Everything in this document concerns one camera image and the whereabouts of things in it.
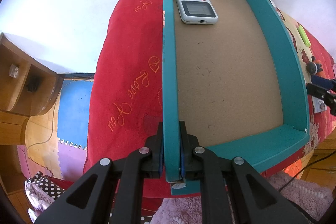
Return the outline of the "orange monkey alarm clock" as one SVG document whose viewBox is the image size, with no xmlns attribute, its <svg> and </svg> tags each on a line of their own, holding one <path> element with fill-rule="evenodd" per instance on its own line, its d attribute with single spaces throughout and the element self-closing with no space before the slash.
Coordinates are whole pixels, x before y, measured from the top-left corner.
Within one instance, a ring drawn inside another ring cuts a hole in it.
<svg viewBox="0 0 336 224">
<path fill-rule="evenodd" d="M 311 76 L 323 72 L 322 64 L 317 63 L 314 56 L 312 56 L 311 60 L 307 63 L 306 70 Z"/>
</svg>

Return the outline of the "lime green utility knife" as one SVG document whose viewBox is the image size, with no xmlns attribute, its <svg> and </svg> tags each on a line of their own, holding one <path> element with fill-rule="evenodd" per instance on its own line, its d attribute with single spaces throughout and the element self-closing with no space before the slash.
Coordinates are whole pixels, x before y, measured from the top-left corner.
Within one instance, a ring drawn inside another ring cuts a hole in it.
<svg viewBox="0 0 336 224">
<path fill-rule="evenodd" d="M 309 38 L 308 38 L 308 36 L 307 36 L 307 34 L 306 34 L 305 29 L 303 28 L 303 26 L 299 25 L 297 29 L 298 29 L 298 32 L 299 32 L 301 38 L 302 38 L 303 43 L 307 47 L 311 47 L 311 42 L 310 42 L 310 40 L 309 40 Z"/>
</svg>

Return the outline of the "teal cardboard tray box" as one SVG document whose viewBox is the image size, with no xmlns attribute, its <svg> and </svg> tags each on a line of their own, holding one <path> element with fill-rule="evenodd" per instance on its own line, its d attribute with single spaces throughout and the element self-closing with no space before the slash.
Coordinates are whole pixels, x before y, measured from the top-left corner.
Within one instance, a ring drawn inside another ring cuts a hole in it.
<svg viewBox="0 0 336 224">
<path fill-rule="evenodd" d="M 269 0 L 212 0 L 218 22 L 185 24 L 163 0 L 163 139 L 168 192 L 199 192 L 183 180 L 179 122 L 218 156 L 258 172 L 302 153 L 309 106 L 297 52 Z"/>
</svg>

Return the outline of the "white air conditioner remote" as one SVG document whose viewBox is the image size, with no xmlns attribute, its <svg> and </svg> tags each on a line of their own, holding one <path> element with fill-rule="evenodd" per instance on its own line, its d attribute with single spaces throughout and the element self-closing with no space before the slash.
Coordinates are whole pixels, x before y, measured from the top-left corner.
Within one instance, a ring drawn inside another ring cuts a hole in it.
<svg viewBox="0 0 336 224">
<path fill-rule="evenodd" d="M 181 20 L 185 24 L 213 25 L 218 15 L 210 0 L 175 0 Z"/>
</svg>

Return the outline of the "small ID card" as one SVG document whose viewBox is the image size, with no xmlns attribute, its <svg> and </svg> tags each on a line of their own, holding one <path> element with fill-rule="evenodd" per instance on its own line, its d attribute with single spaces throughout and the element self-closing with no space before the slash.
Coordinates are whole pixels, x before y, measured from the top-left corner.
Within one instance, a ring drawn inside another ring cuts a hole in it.
<svg viewBox="0 0 336 224">
<path fill-rule="evenodd" d="M 311 99 L 312 99 L 314 114 L 321 113 L 327 110 L 327 106 L 325 105 L 323 100 L 316 98 L 316 97 L 312 97 Z"/>
</svg>

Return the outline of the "polka dot gift bag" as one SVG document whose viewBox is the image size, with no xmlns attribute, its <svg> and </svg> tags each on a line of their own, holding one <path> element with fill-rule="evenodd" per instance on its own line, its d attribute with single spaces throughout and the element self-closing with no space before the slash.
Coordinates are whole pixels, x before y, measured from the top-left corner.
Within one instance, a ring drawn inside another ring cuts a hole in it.
<svg viewBox="0 0 336 224">
<path fill-rule="evenodd" d="M 32 223 L 35 223 L 37 217 L 65 192 L 62 187 L 51 180 L 50 176 L 40 171 L 27 179 L 24 186 L 26 197 L 33 207 L 27 210 Z"/>
</svg>

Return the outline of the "blue foam floor mat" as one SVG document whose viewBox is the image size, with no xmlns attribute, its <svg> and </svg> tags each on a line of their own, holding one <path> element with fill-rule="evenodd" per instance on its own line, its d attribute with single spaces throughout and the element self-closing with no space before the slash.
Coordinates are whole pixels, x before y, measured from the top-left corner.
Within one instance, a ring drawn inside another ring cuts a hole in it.
<svg viewBox="0 0 336 224">
<path fill-rule="evenodd" d="M 93 81 L 65 80 L 60 92 L 57 136 L 64 144 L 87 149 Z"/>
</svg>

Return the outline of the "wooden bedside shelf unit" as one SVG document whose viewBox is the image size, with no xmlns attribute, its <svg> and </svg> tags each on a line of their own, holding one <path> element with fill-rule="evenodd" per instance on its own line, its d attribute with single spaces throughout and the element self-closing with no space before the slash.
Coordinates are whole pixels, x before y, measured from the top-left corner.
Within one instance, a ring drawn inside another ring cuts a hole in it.
<svg viewBox="0 0 336 224">
<path fill-rule="evenodd" d="M 11 64 L 19 68 L 16 79 L 9 76 Z M 36 92 L 28 92 L 31 77 L 40 77 Z M 44 115 L 56 102 L 64 77 L 20 50 L 1 34 L 1 145 L 25 144 L 30 117 Z"/>
</svg>

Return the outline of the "black object on shelf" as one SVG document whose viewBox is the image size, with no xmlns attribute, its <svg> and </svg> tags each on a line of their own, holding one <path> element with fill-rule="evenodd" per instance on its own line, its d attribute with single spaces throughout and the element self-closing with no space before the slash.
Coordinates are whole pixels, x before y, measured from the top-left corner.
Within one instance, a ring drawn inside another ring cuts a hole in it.
<svg viewBox="0 0 336 224">
<path fill-rule="evenodd" d="M 31 77 L 26 84 L 27 91 L 31 93 L 36 92 L 38 90 L 40 83 L 41 83 L 40 77 Z"/>
</svg>

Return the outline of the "small clear bag on shelf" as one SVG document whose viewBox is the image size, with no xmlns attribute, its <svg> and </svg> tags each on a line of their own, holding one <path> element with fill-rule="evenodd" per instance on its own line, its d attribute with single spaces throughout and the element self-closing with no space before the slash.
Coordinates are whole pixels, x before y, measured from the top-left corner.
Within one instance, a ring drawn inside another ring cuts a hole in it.
<svg viewBox="0 0 336 224">
<path fill-rule="evenodd" d="M 16 65 L 11 64 L 9 68 L 9 76 L 12 77 L 13 79 L 16 79 L 18 77 L 18 74 L 19 74 L 19 68 Z"/>
</svg>

